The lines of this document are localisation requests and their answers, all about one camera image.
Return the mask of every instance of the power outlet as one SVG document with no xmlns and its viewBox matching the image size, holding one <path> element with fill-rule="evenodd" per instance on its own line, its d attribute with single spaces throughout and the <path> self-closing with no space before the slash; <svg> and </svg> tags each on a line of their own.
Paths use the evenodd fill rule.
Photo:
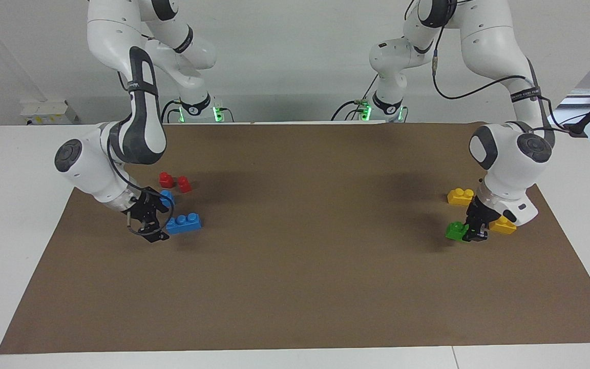
<svg viewBox="0 0 590 369">
<path fill-rule="evenodd" d="M 27 126 L 81 124 L 79 116 L 66 101 L 25 104 L 20 115 Z"/>
</svg>

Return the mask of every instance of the green led light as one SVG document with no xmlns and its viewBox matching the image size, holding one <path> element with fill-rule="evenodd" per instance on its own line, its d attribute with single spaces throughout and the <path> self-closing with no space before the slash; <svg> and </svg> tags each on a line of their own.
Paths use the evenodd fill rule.
<svg viewBox="0 0 590 369">
<path fill-rule="evenodd" d="M 216 123 L 224 120 L 224 114 L 220 112 L 220 109 L 213 107 L 213 115 L 215 116 Z"/>
<path fill-rule="evenodd" d="M 368 121 L 370 120 L 370 115 L 372 114 L 372 107 L 370 105 L 366 105 L 366 108 L 363 110 L 361 114 L 361 120 Z"/>
</svg>

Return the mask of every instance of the white table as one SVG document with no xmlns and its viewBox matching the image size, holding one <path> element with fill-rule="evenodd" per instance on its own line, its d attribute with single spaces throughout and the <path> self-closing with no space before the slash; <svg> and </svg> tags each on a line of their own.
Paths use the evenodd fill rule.
<svg viewBox="0 0 590 369">
<path fill-rule="evenodd" d="M 72 191 L 56 149 L 90 129 L 0 127 L 0 342 Z M 590 274 L 590 143 L 559 135 L 539 187 Z M 0 367 L 590 369 L 590 344 L 2 355 Z"/>
</svg>

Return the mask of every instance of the red lego brick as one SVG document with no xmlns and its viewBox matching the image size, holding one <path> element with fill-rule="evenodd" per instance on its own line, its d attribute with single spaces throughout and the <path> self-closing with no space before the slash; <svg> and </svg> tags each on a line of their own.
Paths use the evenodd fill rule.
<svg viewBox="0 0 590 369">
<path fill-rule="evenodd" d="M 167 172 L 162 172 L 159 175 L 159 183 L 164 189 L 171 189 L 174 187 L 174 178 L 172 178 Z"/>
<path fill-rule="evenodd" d="M 179 190 L 183 194 L 193 190 L 193 187 L 191 187 L 190 182 L 188 182 L 188 178 L 186 178 L 186 177 L 179 177 L 178 183 L 179 183 Z"/>
</svg>

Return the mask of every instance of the blue lego brick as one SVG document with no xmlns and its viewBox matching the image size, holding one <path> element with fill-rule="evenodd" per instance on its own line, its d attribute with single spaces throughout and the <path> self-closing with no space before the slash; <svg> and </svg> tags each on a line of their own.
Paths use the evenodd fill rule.
<svg viewBox="0 0 590 369">
<path fill-rule="evenodd" d="M 166 229 L 169 234 L 174 235 L 202 229 L 202 223 L 199 220 L 199 215 L 190 213 L 188 216 L 179 215 L 176 220 L 171 218 Z"/>
<path fill-rule="evenodd" d="M 163 190 L 163 191 L 161 191 L 161 194 L 167 198 L 170 198 L 174 203 L 174 195 L 170 191 Z M 163 205 L 165 205 L 166 208 L 172 207 L 172 204 L 170 203 L 170 201 L 168 201 L 165 198 L 161 198 L 161 203 L 163 203 Z"/>
</svg>

